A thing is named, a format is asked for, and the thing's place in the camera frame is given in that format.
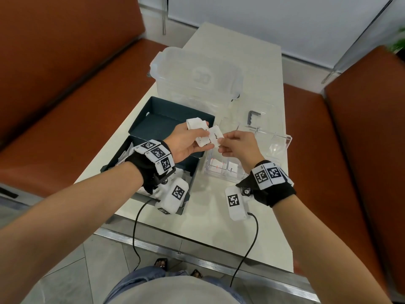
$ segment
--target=green plant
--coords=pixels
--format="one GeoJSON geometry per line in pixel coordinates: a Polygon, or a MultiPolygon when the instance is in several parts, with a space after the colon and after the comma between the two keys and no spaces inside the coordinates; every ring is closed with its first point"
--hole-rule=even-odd
{"type": "MultiPolygon", "coordinates": [[[[401,28],[399,29],[399,32],[400,32],[400,33],[402,33],[402,32],[405,33],[405,27],[401,27],[401,28]]],[[[401,50],[401,49],[405,49],[405,38],[401,38],[400,40],[398,40],[395,44],[393,44],[393,45],[391,46],[391,50],[392,50],[393,52],[398,51],[398,50],[401,50]]]]}

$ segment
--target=jeans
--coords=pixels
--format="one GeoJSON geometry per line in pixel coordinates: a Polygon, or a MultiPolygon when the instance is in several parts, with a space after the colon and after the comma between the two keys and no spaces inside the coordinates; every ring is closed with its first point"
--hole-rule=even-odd
{"type": "MultiPolygon", "coordinates": [[[[135,270],[125,276],[114,288],[111,290],[109,295],[104,300],[103,304],[107,304],[110,302],[114,297],[118,296],[119,294],[123,293],[124,291],[136,287],[140,284],[145,282],[149,282],[156,278],[161,277],[170,277],[170,276],[181,276],[181,275],[188,275],[186,271],[179,271],[179,272],[166,272],[162,268],[149,266],[144,267],[138,270],[135,270]]],[[[222,289],[228,291],[232,297],[235,298],[240,304],[246,304],[245,300],[236,293],[232,288],[225,286],[218,278],[207,276],[202,278],[203,281],[209,282],[214,284],[222,289]]]]}

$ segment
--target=dark teal box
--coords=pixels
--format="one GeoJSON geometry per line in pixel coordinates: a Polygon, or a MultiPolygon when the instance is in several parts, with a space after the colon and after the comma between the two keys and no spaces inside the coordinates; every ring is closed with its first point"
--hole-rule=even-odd
{"type": "MultiPolygon", "coordinates": [[[[129,129],[129,137],[124,141],[110,162],[102,167],[101,172],[114,167],[118,163],[119,156],[129,148],[131,142],[136,146],[150,139],[163,140],[172,133],[176,125],[195,117],[208,121],[209,127],[212,127],[214,124],[215,116],[213,115],[161,98],[150,97],[129,129]]],[[[183,213],[185,203],[190,199],[190,190],[195,179],[195,171],[197,170],[199,158],[203,154],[204,152],[197,152],[185,160],[176,163],[176,167],[190,172],[190,176],[192,177],[184,203],[177,211],[177,214],[183,213]]],[[[149,197],[139,193],[135,193],[135,195],[136,199],[140,201],[146,202],[149,200],[149,197]]]]}

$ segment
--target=black cable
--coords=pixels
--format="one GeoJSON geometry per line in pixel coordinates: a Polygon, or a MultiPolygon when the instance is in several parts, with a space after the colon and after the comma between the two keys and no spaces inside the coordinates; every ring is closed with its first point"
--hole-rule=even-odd
{"type": "Polygon", "coordinates": [[[147,204],[149,204],[149,202],[152,201],[152,200],[154,200],[154,198],[149,199],[145,204],[143,204],[143,206],[139,209],[138,214],[136,215],[135,224],[134,224],[134,231],[132,232],[132,248],[134,249],[135,254],[138,256],[139,262],[138,262],[138,265],[136,266],[136,268],[134,269],[134,271],[135,271],[136,269],[138,269],[138,267],[139,267],[139,265],[140,265],[140,256],[139,256],[138,252],[137,252],[136,249],[135,249],[135,228],[136,228],[136,223],[138,222],[139,214],[140,214],[140,212],[142,211],[142,209],[143,209],[147,204]]]}
{"type": "Polygon", "coordinates": [[[252,216],[252,217],[254,217],[254,219],[255,219],[255,221],[256,221],[256,235],[254,236],[254,240],[253,240],[252,245],[250,246],[250,249],[247,251],[245,257],[242,258],[242,261],[240,262],[239,266],[237,267],[235,273],[233,274],[232,280],[230,281],[230,285],[229,285],[230,287],[232,287],[233,279],[235,278],[235,275],[236,275],[237,271],[239,270],[240,266],[243,264],[243,262],[245,261],[246,257],[249,255],[250,251],[252,250],[253,245],[254,245],[255,242],[256,242],[257,235],[258,235],[258,233],[259,233],[259,222],[257,221],[255,215],[254,215],[253,213],[250,213],[250,212],[248,212],[247,214],[250,215],[250,216],[252,216]]]}

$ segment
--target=person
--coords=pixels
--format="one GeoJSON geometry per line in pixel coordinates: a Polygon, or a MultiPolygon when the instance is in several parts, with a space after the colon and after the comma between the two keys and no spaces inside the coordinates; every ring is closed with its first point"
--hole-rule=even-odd
{"type": "MultiPolygon", "coordinates": [[[[176,126],[164,142],[175,162],[200,148],[203,129],[176,126]]],[[[233,131],[219,140],[219,152],[235,157],[250,173],[264,160],[250,132],[233,131]]],[[[130,161],[57,192],[0,230],[0,302],[19,303],[33,285],[68,253],[86,240],[141,186],[143,177],[130,161]]],[[[322,303],[391,303],[357,256],[295,195],[273,205],[281,229],[322,303]]],[[[244,303],[217,282],[166,273],[165,260],[129,274],[107,297],[109,304],[244,303]]]]}

